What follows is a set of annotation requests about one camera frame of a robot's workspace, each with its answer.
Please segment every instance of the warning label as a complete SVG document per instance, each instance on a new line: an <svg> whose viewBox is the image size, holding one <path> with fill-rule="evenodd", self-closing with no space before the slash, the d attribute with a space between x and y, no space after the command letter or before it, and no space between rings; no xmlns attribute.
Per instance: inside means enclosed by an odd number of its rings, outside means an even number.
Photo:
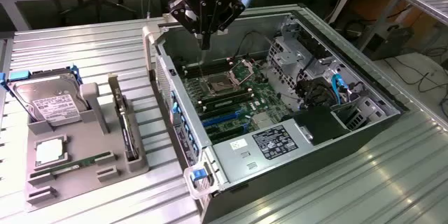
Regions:
<svg viewBox="0 0 448 224"><path fill-rule="evenodd" d="M273 159L297 149L283 125L252 135L267 159Z"/></svg>
<svg viewBox="0 0 448 224"><path fill-rule="evenodd" d="M33 104L48 122L57 122L79 116L79 111L69 94L35 100Z"/></svg>

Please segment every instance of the green circuit board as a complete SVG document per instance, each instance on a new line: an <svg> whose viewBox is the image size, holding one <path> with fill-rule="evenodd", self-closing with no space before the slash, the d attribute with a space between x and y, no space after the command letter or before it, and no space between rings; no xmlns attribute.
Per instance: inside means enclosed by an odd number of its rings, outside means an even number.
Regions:
<svg viewBox="0 0 448 224"><path fill-rule="evenodd" d="M280 122L283 116L291 113L265 81L257 65L252 63L249 65L253 71L249 77L251 72L247 65L237 64L232 69L237 81L243 81L248 77L240 85L231 81L232 78L228 72L183 79L185 90L192 104L196 106L196 112L203 124L205 123L204 128L213 144L259 130L261 126ZM199 101L245 92L247 90L251 90L249 97L244 97L247 100L223 105L216 112L225 111L224 113L219 113L216 116L207 116L209 113L204 111ZM207 125L211 120L219 121L223 117L232 115L235 115L232 119ZM260 115L264 117L268 115L268 124L261 125L255 122L253 116L260 117Z"/></svg>

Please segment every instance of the blue cable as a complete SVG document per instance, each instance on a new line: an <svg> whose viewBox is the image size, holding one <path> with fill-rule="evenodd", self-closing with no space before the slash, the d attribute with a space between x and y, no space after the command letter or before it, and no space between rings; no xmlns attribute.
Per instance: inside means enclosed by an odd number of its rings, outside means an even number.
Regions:
<svg viewBox="0 0 448 224"><path fill-rule="evenodd" d="M335 94L336 94L336 97L337 97L337 104L340 105L341 104L341 98L340 98L340 95L339 95L337 87L344 86L344 88L348 89L348 85L345 84L345 82L343 80L343 77L339 73L333 74L333 76L331 77L331 86L333 88L333 91L335 91Z"/></svg>

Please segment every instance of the metal table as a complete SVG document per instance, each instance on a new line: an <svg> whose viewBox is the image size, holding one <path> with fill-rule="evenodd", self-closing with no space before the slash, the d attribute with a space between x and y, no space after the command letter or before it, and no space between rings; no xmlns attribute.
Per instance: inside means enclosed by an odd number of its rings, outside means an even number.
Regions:
<svg viewBox="0 0 448 224"><path fill-rule="evenodd" d="M109 223L119 220L152 223L200 220L189 198L172 143L147 77L141 42L143 20L16 33L7 44L5 67L39 69L53 63L80 68L84 83L96 82L100 104L112 101L107 74L120 74L120 86L136 110L151 171L60 204L25 213L24 150L27 113L3 95L0 133L0 222Z"/></svg>
<svg viewBox="0 0 448 224"><path fill-rule="evenodd" d="M353 61L409 108L361 150L215 223L444 223L448 221L448 125L312 14L301 10ZM144 21L16 33L7 69L75 62L85 82L111 100L107 73L137 110L151 171L32 213L23 212L25 113L5 98L0 131L0 222L199 223L172 143L160 121L143 58Z"/></svg>
<svg viewBox="0 0 448 224"><path fill-rule="evenodd" d="M399 4L400 0L391 0L388 3L381 15L375 22L373 29L365 34L367 39L361 39L363 44L359 46L360 50L364 50L368 45L373 34L380 28L381 24L387 21L387 17ZM404 0L409 3L409 5L417 7L421 11L424 11L429 16L432 16L437 21L448 26L448 0Z"/></svg>

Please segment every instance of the blue pcie slot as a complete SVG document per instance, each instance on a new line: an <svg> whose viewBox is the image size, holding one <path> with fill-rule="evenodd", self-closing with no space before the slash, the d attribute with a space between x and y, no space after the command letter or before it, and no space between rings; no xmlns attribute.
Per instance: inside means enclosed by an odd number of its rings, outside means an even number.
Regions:
<svg viewBox="0 0 448 224"><path fill-rule="evenodd" d="M217 124L217 123L221 123L221 122L225 122L228 120L233 120L233 119L237 119L239 116L240 116L240 112L241 110L236 111L235 113L232 114L227 114L224 116L220 116L219 118L213 118L211 120L207 120L203 122L203 126L207 127L207 126L211 126L213 124Z"/></svg>

